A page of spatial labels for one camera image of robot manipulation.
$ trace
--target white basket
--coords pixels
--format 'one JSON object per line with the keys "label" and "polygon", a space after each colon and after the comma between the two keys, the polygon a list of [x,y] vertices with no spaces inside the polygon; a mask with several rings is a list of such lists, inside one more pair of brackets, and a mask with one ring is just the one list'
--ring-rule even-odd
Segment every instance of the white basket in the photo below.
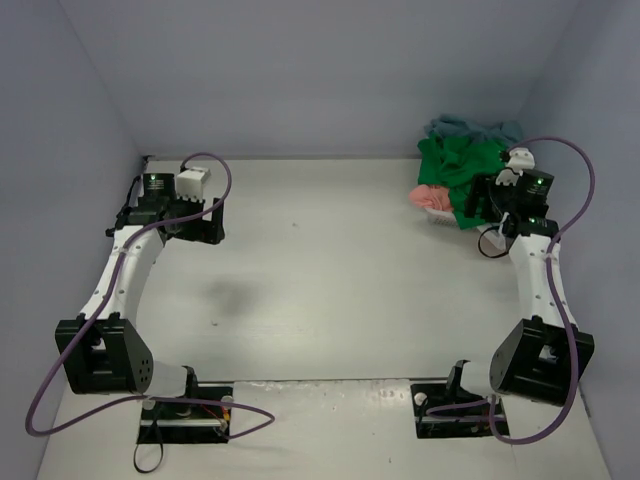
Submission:
{"label": "white basket", "polygon": [[[427,212],[427,220],[434,225],[444,225],[447,227],[457,227],[458,221],[451,212],[443,212],[442,210],[434,210],[433,208],[425,208]],[[485,223],[476,227],[481,233],[486,229],[491,228],[492,224]],[[489,240],[498,250],[504,250],[506,248],[505,240],[502,235],[496,231],[487,232],[484,237]]]}

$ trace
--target green cloth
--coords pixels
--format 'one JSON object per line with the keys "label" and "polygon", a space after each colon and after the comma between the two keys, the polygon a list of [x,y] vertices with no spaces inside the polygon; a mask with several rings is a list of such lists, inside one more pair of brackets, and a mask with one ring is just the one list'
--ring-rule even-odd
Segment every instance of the green cloth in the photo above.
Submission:
{"label": "green cloth", "polygon": [[471,180],[476,173],[493,174],[504,168],[500,152],[505,145],[496,140],[473,143],[470,137],[431,135],[418,143],[422,152],[419,185],[441,185],[449,188],[458,226],[472,228],[485,223],[479,218],[464,216],[464,202],[471,191]]}

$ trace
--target pink cloth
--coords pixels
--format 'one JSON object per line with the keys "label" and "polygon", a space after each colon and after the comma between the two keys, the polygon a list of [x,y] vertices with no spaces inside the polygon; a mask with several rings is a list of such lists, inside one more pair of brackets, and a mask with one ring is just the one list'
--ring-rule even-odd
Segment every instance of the pink cloth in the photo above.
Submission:
{"label": "pink cloth", "polygon": [[443,212],[453,212],[449,201],[449,189],[439,185],[418,185],[409,193],[409,200],[420,208],[433,208]]}

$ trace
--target white table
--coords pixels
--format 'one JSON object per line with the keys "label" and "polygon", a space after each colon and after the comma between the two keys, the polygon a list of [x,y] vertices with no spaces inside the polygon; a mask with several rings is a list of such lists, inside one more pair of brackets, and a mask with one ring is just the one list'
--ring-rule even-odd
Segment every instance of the white table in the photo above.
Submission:
{"label": "white table", "polygon": [[[220,170],[196,163],[213,170],[209,195],[220,192]],[[519,320],[509,261],[483,258],[476,232],[430,226],[407,201],[418,161],[231,168],[227,239],[167,244],[138,329],[156,358],[189,364],[201,380],[251,380],[235,384],[236,400],[278,420],[228,445],[171,445],[153,478],[608,478],[581,399],[532,446],[418,440],[410,382],[376,380],[444,377],[461,358],[486,361]],[[56,421],[104,401],[67,390]],[[139,478],[139,409],[121,405],[52,437],[39,479]],[[516,437],[558,410],[516,398],[505,409]],[[256,421],[236,411],[232,428]]]}

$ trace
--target blue cloth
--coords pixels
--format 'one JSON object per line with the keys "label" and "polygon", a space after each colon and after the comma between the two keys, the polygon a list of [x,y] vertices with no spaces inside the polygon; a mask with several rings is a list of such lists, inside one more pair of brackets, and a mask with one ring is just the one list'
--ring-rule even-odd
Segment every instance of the blue cloth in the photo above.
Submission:
{"label": "blue cloth", "polygon": [[522,128],[518,122],[500,122],[487,128],[457,115],[440,115],[424,127],[424,132],[427,137],[432,134],[443,138],[471,137],[472,143],[498,140],[507,147],[524,139]]}

